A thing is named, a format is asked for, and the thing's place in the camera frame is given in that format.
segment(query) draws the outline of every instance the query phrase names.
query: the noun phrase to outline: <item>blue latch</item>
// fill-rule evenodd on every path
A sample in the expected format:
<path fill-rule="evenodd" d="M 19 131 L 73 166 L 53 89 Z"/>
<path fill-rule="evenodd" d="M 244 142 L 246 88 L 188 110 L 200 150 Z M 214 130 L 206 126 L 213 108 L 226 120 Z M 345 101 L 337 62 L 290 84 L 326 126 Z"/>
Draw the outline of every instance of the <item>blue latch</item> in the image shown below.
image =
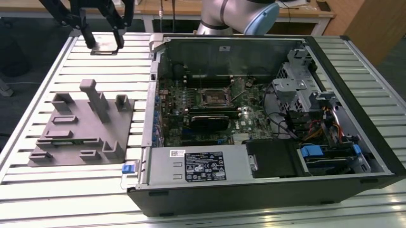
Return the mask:
<path fill-rule="evenodd" d="M 357 155 L 360 155 L 361 154 L 361 148 L 357 144 L 353 145 L 353 149 L 354 149 Z"/>
<path fill-rule="evenodd" d="M 301 149 L 301 152 L 302 152 L 304 157 L 325 155 L 321 146 L 317 146 L 317 145 L 305 146 Z"/>
<path fill-rule="evenodd" d="M 125 164 L 123 168 L 122 168 L 122 173 L 123 174 L 135 173 L 135 165 L 127 165 L 127 164 Z"/>

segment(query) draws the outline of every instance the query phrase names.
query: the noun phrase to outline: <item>white table leg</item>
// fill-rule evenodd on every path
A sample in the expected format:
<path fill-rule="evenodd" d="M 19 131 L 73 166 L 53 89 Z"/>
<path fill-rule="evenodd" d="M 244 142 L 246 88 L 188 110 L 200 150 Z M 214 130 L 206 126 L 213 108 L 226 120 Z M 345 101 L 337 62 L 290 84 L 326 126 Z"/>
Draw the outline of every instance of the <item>white table leg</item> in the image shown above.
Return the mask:
<path fill-rule="evenodd" d="M 154 24 L 153 24 L 154 16 L 143 15 L 142 20 L 145 21 L 146 32 L 154 32 Z"/>
<path fill-rule="evenodd" d="M 312 31 L 313 36 L 322 36 L 325 33 L 325 30 L 328 28 L 329 22 L 332 18 L 321 18 L 318 20 L 318 23 Z"/>

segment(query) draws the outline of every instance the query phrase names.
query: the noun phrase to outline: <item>motherboard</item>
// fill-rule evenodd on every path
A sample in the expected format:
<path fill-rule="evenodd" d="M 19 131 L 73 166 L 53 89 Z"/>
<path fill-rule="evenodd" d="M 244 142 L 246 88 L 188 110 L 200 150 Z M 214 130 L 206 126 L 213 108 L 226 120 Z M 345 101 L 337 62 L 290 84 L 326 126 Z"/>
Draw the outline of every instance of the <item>motherboard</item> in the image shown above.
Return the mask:
<path fill-rule="evenodd" d="M 269 84 L 250 76 L 185 76 L 160 82 L 164 146 L 242 144 L 273 137 L 262 100 Z"/>

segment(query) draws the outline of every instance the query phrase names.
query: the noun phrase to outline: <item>aluminum table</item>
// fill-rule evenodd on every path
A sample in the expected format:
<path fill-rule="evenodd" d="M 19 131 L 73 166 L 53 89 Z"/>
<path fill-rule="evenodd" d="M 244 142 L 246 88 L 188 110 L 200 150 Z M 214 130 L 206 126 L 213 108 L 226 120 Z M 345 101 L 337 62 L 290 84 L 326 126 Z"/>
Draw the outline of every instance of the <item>aluminum table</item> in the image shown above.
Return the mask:
<path fill-rule="evenodd" d="M 95 33 L 97 38 L 113 36 Z M 79 91 L 95 79 L 106 98 L 135 99 L 127 159 L 141 158 L 150 79 L 150 33 L 127 33 L 117 56 L 91 56 L 83 37 L 70 37 L 0 154 L 0 227 L 405 227 L 406 180 L 369 190 L 338 204 L 224 212 L 170 218 L 146 217 L 121 187 L 122 165 L 31 168 L 29 156 L 54 111 L 57 92 Z M 406 164 L 406 103 L 350 41 L 317 37 L 400 160 Z M 326 77 L 320 74 L 329 89 Z"/>

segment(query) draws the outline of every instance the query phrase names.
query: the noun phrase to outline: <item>power supply label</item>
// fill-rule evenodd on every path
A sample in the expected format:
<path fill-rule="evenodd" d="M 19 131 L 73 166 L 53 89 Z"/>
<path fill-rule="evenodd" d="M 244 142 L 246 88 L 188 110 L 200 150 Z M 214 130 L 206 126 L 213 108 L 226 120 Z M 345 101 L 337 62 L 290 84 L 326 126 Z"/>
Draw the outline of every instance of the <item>power supply label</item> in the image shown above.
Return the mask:
<path fill-rule="evenodd" d="M 224 152 L 185 154 L 186 181 L 225 181 L 226 167 Z"/>

